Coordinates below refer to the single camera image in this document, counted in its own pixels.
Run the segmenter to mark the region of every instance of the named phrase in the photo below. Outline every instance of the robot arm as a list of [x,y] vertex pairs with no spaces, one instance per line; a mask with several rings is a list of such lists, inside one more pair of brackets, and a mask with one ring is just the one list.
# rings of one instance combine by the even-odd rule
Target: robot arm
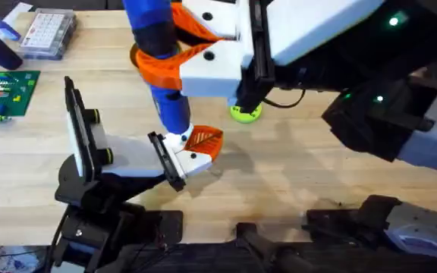
[[344,145],[437,169],[437,82],[409,76],[437,61],[437,0],[183,0],[172,10],[178,38],[198,39],[168,60],[138,52],[146,81],[225,97],[243,113],[274,87],[336,90],[323,118]]

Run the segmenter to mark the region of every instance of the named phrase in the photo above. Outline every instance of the plastic storage box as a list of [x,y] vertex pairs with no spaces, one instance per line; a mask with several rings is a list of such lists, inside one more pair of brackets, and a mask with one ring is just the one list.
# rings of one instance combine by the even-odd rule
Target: plastic storage box
[[76,28],[74,11],[38,8],[17,51],[24,58],[61,60]]

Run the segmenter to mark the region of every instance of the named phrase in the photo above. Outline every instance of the blue pen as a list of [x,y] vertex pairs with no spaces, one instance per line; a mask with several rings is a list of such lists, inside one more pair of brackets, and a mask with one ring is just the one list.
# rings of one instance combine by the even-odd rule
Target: blue pen
[[21,35],[3,20],[0,20],[0,30],[8,39],[18,41],[21,38]]

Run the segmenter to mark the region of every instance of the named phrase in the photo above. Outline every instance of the green circuit board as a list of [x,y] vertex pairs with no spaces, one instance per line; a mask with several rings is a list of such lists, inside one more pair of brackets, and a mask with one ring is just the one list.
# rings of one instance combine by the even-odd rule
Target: green circuit board
[[5,116],[26,114],[39,74],[39,71],[0,72],[0,87],[7,95],[0,97],[0,105],[5,105]]

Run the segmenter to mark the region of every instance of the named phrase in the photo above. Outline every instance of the yellow ring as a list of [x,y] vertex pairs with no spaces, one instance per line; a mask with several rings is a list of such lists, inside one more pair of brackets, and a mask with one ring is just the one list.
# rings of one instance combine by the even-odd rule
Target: yellow ring
[[94,109],[94,115],[96,116],[96,124],[99,123],[99,113],[97,112],[97,109]]
[[106,151],[107,151],[107,160],[108,160],[108,163],[112,164],[112,161],[113,161],[112,159],[113,158],[112,158],[111,150],[109,148],[107,148]]

